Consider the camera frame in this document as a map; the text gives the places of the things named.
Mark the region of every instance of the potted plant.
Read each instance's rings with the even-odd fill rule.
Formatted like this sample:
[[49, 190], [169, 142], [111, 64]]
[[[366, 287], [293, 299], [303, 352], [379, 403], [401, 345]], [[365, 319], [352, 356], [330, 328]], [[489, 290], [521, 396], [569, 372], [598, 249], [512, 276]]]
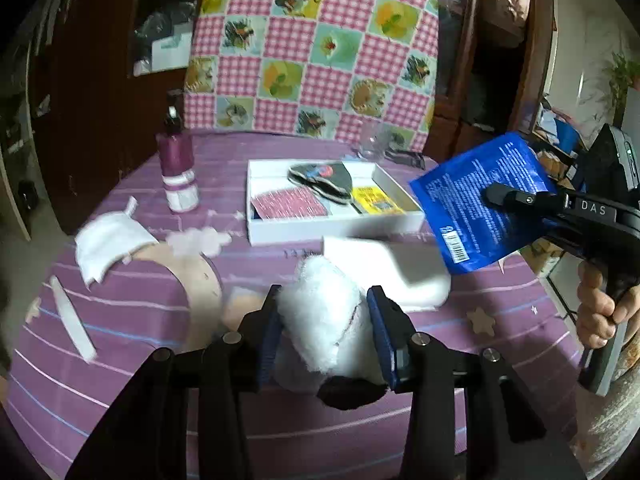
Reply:
[[614, 110], [613, 125], [622, 126], [625, 115], [626, 93], [629, 87], [640, 91], [640, 62], [629, 60], [623, 53], [614, 53], [613, 62], [606, 69], [609, 74], [611, 107]]

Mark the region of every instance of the striped tablecloth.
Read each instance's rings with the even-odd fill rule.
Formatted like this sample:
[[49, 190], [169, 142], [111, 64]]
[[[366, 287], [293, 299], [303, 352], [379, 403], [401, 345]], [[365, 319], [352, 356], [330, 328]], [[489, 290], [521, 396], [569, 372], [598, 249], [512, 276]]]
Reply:
[[[246, 238], [246, 166], [253, 158], [341, 158], [350, 148], [335, 141], [266, 134], [202, 134], [194, 140], [200, 207], [172, 214], [160, 167], [153, 156], [123, 180], [95, 215], [123, 210], [129, 196], [140, 205], [135, 218], [158, 239], [172, 231], [213, 226], [232, 242], [211, 264], [223, 291], [233, 286], [267, 290], [287, 283], [300, 258], [319, 242], [252, 248]], [[420, 172], [383, 163], [403, 185]], [[407, 242], [434, 243], [425, 225]], [[20, 330], [11, 371], [7, 412], [39, 462], [64, 476], [107, 407], [153, 348], [177, 348], [189, 312], [184, 290], [169, 270], [152, 262], [116, 264], [102, 284], [83, 285], [69, 245], [51, 267], [97, 348], [90, 364], [78, 355], [60, 321], [48, 285], [40, 289], [30, 321]], [[495, 336], [475, 334], [466, 318], [481, 307], [495, 317]], [[439, 312], [411, 314], [421, 331], [450, 348], [475, 352], [497, 348], [516, 368], [567, 437], [575, 432], [574, 387], [578, 349], [556, 308], [520, 256], [504, 272], [497, 264], [454, 276]], [[386, 479], [398, 472], [411, 395], [388, 394], [352, 412], [325, 407], [312, 396], [270, 386], [242, 397], [245, 431], [256, 478]], [[196, 478], [195, 414], [188, 433], [188, 472]], [[456, 394], [456, 450], [466, 447], [464, 395]]]

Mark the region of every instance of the human hand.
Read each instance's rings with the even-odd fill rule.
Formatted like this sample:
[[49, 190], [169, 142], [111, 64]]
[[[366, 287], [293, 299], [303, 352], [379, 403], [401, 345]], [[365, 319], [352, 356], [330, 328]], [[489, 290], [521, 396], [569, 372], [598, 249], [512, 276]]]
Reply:
[[625, 342], [640, 328], [640, 286], [634, 286], [616, 306], [613, 300], [600, 290], [602, 273], [589, 262], [578, 267], [578, 338], [587, 348], [602, 348], [616, 333], [616, 326], [628, 321]]

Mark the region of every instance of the black metal frame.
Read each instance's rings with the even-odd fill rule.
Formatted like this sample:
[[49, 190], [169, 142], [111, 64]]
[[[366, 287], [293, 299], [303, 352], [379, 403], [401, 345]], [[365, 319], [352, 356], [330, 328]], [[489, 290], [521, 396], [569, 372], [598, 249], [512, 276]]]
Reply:
[[[89, 436], [66, 480], [184, 480], [188, 388], [200, 389], [200, 478], [253, 479], [238, 393], [257, 392], [269, 378], [282, 330], [279, 288], [271, 287], [262, 310], [247, 314], [238, 332], [206, 349], [153, 352]], [[400, 479], [454, 478], [454, 388], [466, 394], [468, 480], [584, 478], [562, 436], [545, 427], [495, 349], [481, 356], [450, 350], [417, 333], [381, 287], [372, 287], [367, 299], [383, 375], [396, 393], [413, 392]]]
[[[546, 236], [565, 251], [599, 263], [603, 288], [616, 304], [632, 286], [640, 283], [640, 211], [569, 189], [558, 193], [528, 193], [493, 183], [484, 190], [489, 206], [528, 218], [550, 222]], [[626, 336], [627, 322], [603, 347], [582, 355], [578, 382], [590, 392], [606, 396]]]

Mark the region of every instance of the white box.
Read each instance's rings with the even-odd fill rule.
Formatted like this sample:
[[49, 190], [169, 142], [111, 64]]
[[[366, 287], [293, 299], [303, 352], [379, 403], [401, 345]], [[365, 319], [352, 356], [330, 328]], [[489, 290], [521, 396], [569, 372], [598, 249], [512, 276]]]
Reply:
[[389, 234], [416, 233], [424, 222], [418, 203], [389, 174], [373, 162], [343, 161], [353, 187], [378, 186], [404, 214], [361, 214], [353, 206], [336, 206], [332, 215], [313, 218], [258, 220], [253, 218], [251, 198], [268, 191], [296, 187], [287, 179], [295, 164], [331, 163], [334, 160], [250, 160], [246, 180], [246, 218], [249, 243], [281, 244], [321, 240], [324, 236], [373, 237]]

